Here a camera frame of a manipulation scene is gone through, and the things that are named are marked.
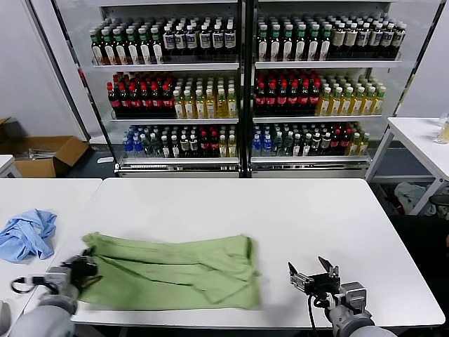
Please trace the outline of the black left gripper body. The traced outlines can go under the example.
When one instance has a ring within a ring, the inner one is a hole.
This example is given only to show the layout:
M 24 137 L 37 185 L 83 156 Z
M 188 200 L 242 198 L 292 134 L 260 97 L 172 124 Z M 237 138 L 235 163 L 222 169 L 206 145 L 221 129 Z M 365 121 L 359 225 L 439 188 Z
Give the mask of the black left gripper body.
M 86 287 L 99 280 L 98 269 L 90 270 L 88 265 L 80 268 L 70 268 L 71 283 L 76 287 Z

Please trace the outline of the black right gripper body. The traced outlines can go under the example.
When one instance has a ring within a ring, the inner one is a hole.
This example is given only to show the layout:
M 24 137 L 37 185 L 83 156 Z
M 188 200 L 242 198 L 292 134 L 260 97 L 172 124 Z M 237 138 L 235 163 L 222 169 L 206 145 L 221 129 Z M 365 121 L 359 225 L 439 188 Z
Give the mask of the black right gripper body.
M 309 276 L 304 292 L 318 299 L 326 299 L 328 294 L 334 296 L 340 292 L 340 277 L 328 273 Z

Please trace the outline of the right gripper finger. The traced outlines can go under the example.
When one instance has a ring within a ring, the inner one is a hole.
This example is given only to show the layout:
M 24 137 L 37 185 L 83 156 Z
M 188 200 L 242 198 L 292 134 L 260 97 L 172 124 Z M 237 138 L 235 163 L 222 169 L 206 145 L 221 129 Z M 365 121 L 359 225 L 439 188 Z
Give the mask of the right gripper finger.
M 290 283 L 296 289 L 305 289 L 313 282 L 313 279 L 311 277 L 299 273 L 290 262 L 288 262 L 288 269 L 290 275 Z
M 320 264 L 323 266 L 325 273 L 319 275 L 320 279 L 339 279 L 340 278 L 340 270 L 337 265 L 332 265 L 329 260 L 318 257 Z

